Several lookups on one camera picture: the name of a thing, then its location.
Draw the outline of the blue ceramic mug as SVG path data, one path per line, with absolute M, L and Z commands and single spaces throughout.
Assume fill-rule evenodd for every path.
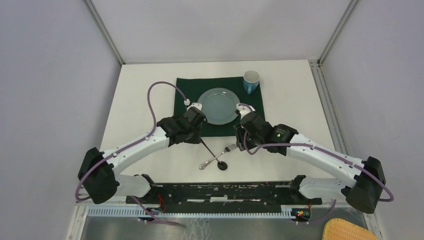
M 254 70 L 248 70 L 243 75 L 243 87 L 248 95 L 251 95 L 260 83 L 260 74 Z

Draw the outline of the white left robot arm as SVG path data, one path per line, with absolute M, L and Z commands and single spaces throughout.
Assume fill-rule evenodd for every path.
M 191 104 L 179 116 L 161 119 L 141 137 L 106 151 L 96 147 L 84 156 L 77 178 L 77 189 L 84 188 L 94 204 L 102 204 L 114 196 L 134 196 L 149 204 L 156 200 L 158 191 L 146 176 L 128 176 L 128 167 L 160 150 L 180 143 L 199 144 L 202 123 L 206 116 L 200 103 Z

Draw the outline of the teal ceramic dinner plate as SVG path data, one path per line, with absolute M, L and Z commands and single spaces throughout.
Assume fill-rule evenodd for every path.
M 212 125 L 225 125 L 235 120 L 236 105 L 240 103 L 238 96 L 226 88 L 212 88 L 200 95 L 197 103 L 202 105 L 206 120 Z

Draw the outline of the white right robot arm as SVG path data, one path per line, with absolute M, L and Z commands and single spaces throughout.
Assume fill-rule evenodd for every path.
M 394 200 L 386 187 L 382 163 L 377 158 L 360 159 L 331 150 L 290 126 L 272 126 L 259 113 L 245 107 L 237 114 L 240 115 L 240 123 L 234 130 L 241 151 L 253 155 L 265 149 L 301 160 L 330 174 L 330 178 L 298 175 L 288 191 L 293 203 L 302 204 L 315 198 L 344 200 L 358 211 L 373 214 L 378 203 Z

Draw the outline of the black spoon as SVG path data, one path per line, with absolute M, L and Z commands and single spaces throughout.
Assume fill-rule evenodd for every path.
M 206 143 L 200 139 L 200 142 L 203 144 L 204 147 L 206 147 L 206 149 L 212 154 L 213 158 L 216 157 L 217 155 L 215 155 L 210 148 L 206 145 Z M 227 163 L 225 163 L 224 161 L 221 161 L 219 159 L 215 160 L 217 161 L 217 167 L 221 170 L 221 171 L 225 171 L 228 169 L 228 165 Z

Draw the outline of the silver fork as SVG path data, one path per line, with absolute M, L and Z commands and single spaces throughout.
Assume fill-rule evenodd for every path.
M 213 161 L 217 160 L 218 157 L 220 157 L 221 155 L 225 154 L 225 153 L 229 153 L 232 150 L 236 149 L 237 145 L 236 144 L 231 144 L 228 145 L 224 148 L 223 152 L 218 154 L 217 156 L 215 156 L 214 158 L 207 160 L 206 162 L 202 163 L 199 165 L 199 170 L 204 170 L 210 163 L 212 163 Z

